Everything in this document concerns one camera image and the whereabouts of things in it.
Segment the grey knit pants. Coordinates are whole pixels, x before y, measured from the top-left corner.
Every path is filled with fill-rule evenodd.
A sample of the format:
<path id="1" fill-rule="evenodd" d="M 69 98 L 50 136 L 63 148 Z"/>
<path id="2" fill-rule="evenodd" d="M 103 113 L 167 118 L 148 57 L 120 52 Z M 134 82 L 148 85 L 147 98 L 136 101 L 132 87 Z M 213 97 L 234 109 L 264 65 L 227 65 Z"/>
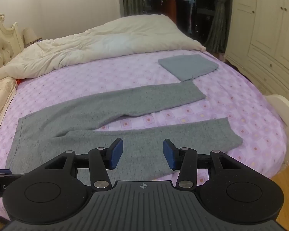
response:
<path id="1" fill-rule="evenodd" d="M 227 118 L 137 130 L 103 131 L 102 127 L 118 118 L 147 116 L 204 98 L 193 82 L 186 81 L 99 93 L 44 108 L 18 120 L 6 168 L 28 173 L 67 150 L 84 154 L 120 138 L 124 154 L 109 175 L 111 181 L 166 176 L 170 168 L 162 150 L 165 139 L 201 154 L 228 152 L 243 140 Z"/>

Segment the purple patterned bed sheet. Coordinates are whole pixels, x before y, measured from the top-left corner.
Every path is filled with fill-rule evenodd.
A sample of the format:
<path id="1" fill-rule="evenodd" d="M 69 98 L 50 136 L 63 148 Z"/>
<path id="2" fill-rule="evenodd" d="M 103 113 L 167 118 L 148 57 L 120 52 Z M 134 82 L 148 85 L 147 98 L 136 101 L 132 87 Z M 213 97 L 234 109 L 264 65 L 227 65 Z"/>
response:
<path id="1" fill-rule="evenodd" d="M 27 173 L 67 150 L 124 143 L 115 180 L 176 181 L 164 139 L 213 149 L 272 177 L 287 149 L 283 122 L 233 68 L 198 51 L 78 64 L 22 82 L 0 127 L 0 168 Z"/>

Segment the folded blue-grey cloth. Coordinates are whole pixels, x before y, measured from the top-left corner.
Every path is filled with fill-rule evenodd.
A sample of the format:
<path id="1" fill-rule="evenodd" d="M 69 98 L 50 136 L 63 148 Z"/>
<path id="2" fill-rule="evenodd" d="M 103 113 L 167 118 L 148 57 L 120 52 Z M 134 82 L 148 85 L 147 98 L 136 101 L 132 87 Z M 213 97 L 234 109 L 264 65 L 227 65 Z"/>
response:
<path id="1" fill-rule="evenodd" d="M 159 59 L 158 63 L 180 81 L 192 80 L 209 74 L 219 65 L 201 55 L 178 55 Z"/>

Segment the white bed footboard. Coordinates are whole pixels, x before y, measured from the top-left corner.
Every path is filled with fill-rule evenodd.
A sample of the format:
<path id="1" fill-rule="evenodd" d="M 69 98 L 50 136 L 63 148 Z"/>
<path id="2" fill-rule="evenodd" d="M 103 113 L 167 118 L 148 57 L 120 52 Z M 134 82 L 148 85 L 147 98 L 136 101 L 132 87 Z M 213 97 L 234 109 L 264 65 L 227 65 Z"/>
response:
<path id="1" fill-rule="evenodd" d="M 267 95 L 265 98 L 289 128 L 289 100 L 278 94 Z"/>

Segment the cream white duvet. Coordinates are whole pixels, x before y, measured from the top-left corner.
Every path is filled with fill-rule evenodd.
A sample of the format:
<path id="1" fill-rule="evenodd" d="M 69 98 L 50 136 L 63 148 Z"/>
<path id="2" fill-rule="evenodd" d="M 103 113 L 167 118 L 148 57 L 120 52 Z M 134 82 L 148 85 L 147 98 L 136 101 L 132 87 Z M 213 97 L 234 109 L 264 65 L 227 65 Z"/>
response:
<path id="1" fill-rule="evenodd" d="M 0 68 L 0 80 L 36 78 L 94 60 L 178 49 L 206 48 L 165 15 L 122 17 L 79 34 L 30 45 Z"/>

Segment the dark green curtain right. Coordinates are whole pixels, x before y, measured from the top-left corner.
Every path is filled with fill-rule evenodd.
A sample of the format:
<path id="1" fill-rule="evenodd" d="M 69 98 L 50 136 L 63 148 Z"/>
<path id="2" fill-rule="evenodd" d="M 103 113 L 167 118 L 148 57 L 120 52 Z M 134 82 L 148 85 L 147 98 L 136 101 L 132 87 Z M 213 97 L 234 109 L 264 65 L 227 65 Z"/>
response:
<path id="1" fill-rule="evenodd" d="M 205 43 L 207 51 L 218 53 L 225 50 L 227 32 L 226 2 L 227 0 L 216 0 L 213 22 Z"/>

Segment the bedside table lamp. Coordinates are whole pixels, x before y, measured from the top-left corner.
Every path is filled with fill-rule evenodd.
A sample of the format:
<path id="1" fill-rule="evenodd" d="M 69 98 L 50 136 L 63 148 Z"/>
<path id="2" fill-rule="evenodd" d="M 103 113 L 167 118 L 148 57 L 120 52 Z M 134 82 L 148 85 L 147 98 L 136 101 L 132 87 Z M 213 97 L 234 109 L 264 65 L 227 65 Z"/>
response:
<path id="1" fill-rule="evenodd" d="M 30 27 L 23 29 L 22 31 L 24 44 L 25 46 L 29 46 L 39 40 L 39 37 L 36 35 L 34 30 Z"/>

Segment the cream wardrobe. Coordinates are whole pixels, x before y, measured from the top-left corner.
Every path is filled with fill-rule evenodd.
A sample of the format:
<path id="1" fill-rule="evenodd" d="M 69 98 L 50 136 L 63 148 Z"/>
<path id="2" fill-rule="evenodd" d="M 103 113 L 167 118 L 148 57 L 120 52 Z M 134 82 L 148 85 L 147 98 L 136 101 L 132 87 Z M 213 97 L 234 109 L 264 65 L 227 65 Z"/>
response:
<path id="1" fill-rule="evenodd" d="M 262 94 L 289 99 L 289 0 L 233 0 L 225 58 Z"/>

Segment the cream tufted headboard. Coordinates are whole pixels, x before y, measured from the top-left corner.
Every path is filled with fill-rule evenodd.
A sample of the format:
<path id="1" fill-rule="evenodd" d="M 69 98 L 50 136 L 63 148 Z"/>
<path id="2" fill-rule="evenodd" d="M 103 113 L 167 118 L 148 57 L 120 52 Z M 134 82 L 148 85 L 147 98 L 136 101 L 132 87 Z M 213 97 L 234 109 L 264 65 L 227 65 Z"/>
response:
<path id="1" fill-rule="evenodd" d="M 24 50 L 24 42 L 18 30 L 18 23 L 6 27 L 5 15 L 0 13 L 0 68 Z"/>

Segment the hanging clothes on rack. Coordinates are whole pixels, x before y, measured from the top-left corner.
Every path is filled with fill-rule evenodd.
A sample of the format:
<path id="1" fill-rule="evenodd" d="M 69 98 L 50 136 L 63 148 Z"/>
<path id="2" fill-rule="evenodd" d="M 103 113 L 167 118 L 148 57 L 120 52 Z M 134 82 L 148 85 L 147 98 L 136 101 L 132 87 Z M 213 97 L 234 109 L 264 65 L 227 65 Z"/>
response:
<path id="1" fill-rule="evenodd" d="M 146 12 L 150 14 L 162 14 L 171 21 L 184 34 L 193 33 L 193 11 L 195 0 L 145 0 Z"/>

